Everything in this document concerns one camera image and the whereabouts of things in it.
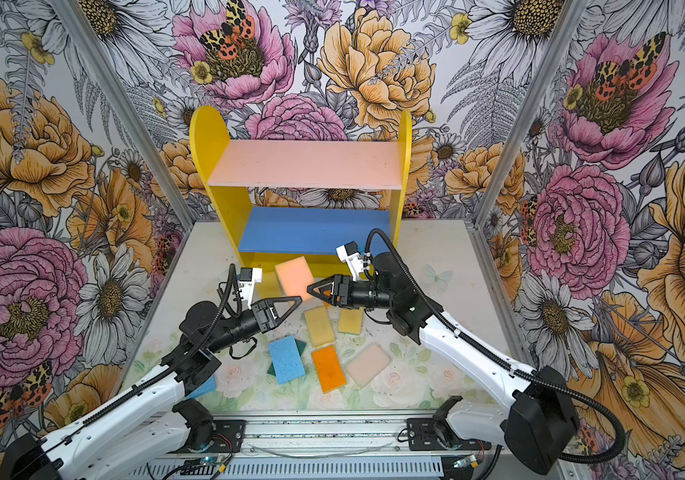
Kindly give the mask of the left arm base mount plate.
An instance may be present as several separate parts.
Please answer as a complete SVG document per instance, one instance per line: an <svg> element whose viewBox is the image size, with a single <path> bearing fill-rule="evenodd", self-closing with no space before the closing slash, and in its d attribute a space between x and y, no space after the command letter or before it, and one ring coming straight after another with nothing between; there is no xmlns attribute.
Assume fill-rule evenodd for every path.
<svg viewBox="0 0 685 480"><path fill-rule="evenodd" d="M214 419L190 429L182 447L173 454L238 453L246 436L244 420Z"/></svg>

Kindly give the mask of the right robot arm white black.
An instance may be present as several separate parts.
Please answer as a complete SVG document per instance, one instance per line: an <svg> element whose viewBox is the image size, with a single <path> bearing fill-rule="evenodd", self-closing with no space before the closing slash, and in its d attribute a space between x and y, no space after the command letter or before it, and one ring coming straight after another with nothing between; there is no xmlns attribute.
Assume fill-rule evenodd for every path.
<svg viewBox="0 0 685 480"><path fill-rule="evenodd" d="M491 442L502 443L529 470L548 474L579 428L563 376L478 339L429 298L393 254L375 256L371 269L316 281L308 294L339 308L384 310L400 335L442 356L492 396L501 417L494 421Z"/></svg>

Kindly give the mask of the left aluminium corner post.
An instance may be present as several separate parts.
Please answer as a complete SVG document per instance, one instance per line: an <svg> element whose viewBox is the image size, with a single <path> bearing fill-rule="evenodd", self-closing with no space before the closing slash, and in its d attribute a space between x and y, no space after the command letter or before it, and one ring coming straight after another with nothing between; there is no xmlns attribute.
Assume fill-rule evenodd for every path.
<svg viewBox="0 0 685 480"><path fill-rule="evenodd" d="M88 24L86 16L82 13L80 4L77 1L55 1L52 9L64 24L64 29L70 34L74 44L82 52L82 57L86 65L92 70L96 83L106 94L106 98L118 114L120 122L134 142L134 146L146 160L154 178L158 180L158 185L166 196L170 207L178 216L182 228L186 231L192 230L196 218L184 200L184 196L176 187L174 180L172 180L172 176L162 161L158 150L156 150L148 130L144 127L134 104L130 101L130 96L122 86L120 76L112 68L108 54L98 44L98 38Z"/></svg>

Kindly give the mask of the orange sponge front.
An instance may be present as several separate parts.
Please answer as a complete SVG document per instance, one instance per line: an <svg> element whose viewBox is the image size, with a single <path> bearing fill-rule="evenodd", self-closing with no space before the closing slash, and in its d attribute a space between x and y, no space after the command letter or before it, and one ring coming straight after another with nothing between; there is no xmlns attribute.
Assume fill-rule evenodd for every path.
<svg viewBox="0 0 685 480"><path fill-rule="evenodd" d="M333 345L314 350L312 361L323 394L330 393L346 384L345 373Z"/></svg>

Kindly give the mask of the small yellow sponge near shelf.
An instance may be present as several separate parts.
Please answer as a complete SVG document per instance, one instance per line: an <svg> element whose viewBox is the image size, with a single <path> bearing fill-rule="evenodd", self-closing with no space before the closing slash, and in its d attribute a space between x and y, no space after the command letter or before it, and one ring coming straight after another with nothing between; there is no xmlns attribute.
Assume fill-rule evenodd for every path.
<svg viewBox="0 0 685 480"><path fill-rule="evenodd" d="M280 285L280 280L276 276L276 272L268 271L262 273L262 281L256 285L256 291L260 299L278 298L284 296L284 290Z"/></svg>

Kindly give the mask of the large yellow sponge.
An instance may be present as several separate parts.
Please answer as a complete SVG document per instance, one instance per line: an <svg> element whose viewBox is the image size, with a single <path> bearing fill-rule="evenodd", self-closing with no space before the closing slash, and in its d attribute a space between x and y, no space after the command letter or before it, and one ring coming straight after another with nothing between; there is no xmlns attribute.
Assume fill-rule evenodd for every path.
<svg viewBox="0 0 685 480"><path fill-rule="evenodd" d="M310 343L314 348L334 343L334 340L336 340L334 328L332 328L328 310L324 306L306 310L304 312L304 320L306 320L306 326L308 326Z"/></svg>

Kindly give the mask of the blue sponge left front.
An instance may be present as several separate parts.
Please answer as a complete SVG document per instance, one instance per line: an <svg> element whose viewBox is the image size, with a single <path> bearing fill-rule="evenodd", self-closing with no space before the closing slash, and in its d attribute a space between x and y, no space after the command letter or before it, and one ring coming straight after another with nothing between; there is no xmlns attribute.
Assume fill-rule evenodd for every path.
<svg viewBox="0 0 685 480"><path fill-rule="evenodd" d="M202 397L208 393L212 393L212 392L216 391L216 387L218 387L218 384L216 384L216 378L214 376L212 376L212 377L208 378L208 380L206 380L206 382L204 382L204 384L202 384L202 386L196 388L196 390L194 390L194 392L190 393L190 395L188 395L188 398L190 398L190 399L200 398L200 397Z"/></svg>

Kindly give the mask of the yellow wooden two-tier shelf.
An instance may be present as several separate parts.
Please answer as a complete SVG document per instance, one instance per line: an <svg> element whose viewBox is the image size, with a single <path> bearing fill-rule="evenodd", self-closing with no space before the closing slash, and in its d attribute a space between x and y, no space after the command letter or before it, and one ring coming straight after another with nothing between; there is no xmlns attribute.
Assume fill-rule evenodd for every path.
<svg viewBox="0 0 685 480"><path fill-rule="evenodd" d="M236 140L220 112L198 108L190 150L204 189L246 267L304 257L342 273L338 247L379 228L398 242L412 154L412 116L389 141Z"/></svg>

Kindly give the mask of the yellow sponge with green back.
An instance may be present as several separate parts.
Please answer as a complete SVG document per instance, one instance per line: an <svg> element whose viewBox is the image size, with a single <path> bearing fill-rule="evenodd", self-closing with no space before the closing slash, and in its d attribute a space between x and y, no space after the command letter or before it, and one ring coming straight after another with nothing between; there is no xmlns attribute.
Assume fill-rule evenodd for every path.
<svg viewBox="0 0 685 480"><path fill-rule="evenodd" d="M362 330L363 310L342 309L338 319L338 332L350 335L359 335Z"/></svg>

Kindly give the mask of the aluminium front rail frame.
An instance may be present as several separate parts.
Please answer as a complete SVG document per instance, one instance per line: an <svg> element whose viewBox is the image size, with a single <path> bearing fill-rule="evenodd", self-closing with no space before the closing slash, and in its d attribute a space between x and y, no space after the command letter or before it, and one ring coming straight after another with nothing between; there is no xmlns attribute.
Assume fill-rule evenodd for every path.
<svg viewBox="0 0 685 480"><path fill-rule="evenodd" d="M222 414L244 420L238 453L130 456L136 441L120 444L122 459L98 472L100 479L536 479L502 443L491 442L494 410L466 414L461 440L489 442L485 451L410 451L406 419L433 418L428 411L262 412Z"/></svg>

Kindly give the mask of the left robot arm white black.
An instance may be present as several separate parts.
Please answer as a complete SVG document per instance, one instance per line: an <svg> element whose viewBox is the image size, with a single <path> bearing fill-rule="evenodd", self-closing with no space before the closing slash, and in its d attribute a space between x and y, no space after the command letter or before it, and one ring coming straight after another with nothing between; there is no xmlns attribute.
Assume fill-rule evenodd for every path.
<svg viewBox="0 0 685 480"><path fill-rule="evenodd" d="M212 301L192 305L160 365L71 424L12 442L0 478L118 478L164 453L208 450L216 424L192 393L222 365L218 353L278 328L300 304L298 296L258 300L234 318Z"/></svg>

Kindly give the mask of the aluminium corner post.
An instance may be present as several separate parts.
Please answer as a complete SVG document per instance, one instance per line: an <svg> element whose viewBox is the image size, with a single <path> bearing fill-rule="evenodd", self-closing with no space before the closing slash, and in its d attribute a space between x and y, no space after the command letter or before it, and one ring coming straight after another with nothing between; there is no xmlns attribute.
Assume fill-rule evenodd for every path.
<svg viewBox="0 0 685 480"><path fill-rule="evenodd" d="M564 3L558 22L555 24L554 32L552 32L549 45L544 52L542 62L532 76L530 88L518 110L508 138L504 142L497 168L492 173L490 182L482 195L474 221L474 226L477 230L482 230L482 227L486 224L491 208L495 205L496 199L504 186L505 178L513 170L515 158L526 136L526 132L532 120L534 120L539 102L544 98L587 6L588 1L586 0L573 0Z"/></svg>
<svg viewBox="0 0 685 480"><path fill-rule="evenodd" d="M166 196L170 207L178 216L182 228L186 231L192 230L196 218L184 200L184 196L176 187L174 180L172 180L172 176L162 161L158 150L156 150L148 130L144 127L134 104L130 101L130 96L122 86L120 76L112 68L108 54L98 44L98 38L88 24L86 16L82 13L80 4L77 1L55 1L52 9L64 24L64 29L70 34L74 44L82 52L82 57L86 65L92 70L96 83L106 94L106 98L118 114L120 122L134 142L134 146L146 160L154 178L158 180L158 185Z"/></svg>

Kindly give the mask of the right aluminium corner post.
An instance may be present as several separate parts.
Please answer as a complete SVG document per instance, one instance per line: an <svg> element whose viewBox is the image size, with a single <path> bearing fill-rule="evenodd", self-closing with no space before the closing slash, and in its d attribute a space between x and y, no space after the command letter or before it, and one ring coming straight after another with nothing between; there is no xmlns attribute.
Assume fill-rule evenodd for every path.
<svg viewBox="0 0 685 480"><path fill-rule="evenodd" d="M526 136L526 132L532 120L534 120L539 102L544 98L587 6L588 1L586 0L573 0L564 3L558 22L555 24L554 32L552 32L549 45L544 52L542 62L532 76L530 88L518 110L508 138L504 142L497 168L492 173L490 182L482 195L474 221L474 226L477 230L482 230L482 227L486 224L491 208L495 205L496 199L504 186L505 178L513 170L515 158Z"/></svg>

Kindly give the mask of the pale pink sponge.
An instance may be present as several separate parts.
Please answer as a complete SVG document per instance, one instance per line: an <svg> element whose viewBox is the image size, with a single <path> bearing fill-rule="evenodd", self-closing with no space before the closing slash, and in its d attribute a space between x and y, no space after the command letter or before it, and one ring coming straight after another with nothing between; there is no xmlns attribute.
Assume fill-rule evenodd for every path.
<svg viewBox="0 0 685 480"><path fill-rule="evenodd" d="M390 364L390 357L378 344L370 344L345 366L353 383L364 388Z"/></svg>

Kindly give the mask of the pink orange sponge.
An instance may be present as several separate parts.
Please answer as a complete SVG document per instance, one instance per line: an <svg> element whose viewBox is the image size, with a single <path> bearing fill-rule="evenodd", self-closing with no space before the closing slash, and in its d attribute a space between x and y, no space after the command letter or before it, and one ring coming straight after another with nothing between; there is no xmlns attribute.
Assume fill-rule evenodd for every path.
<svg viewBox="0 0 685 480"><path fill-rule="evenodd" d="M298 296L302 301L312 300L308 286L314 283L314 276L304 256L276 265L276 277L286 297Z"/></svg>

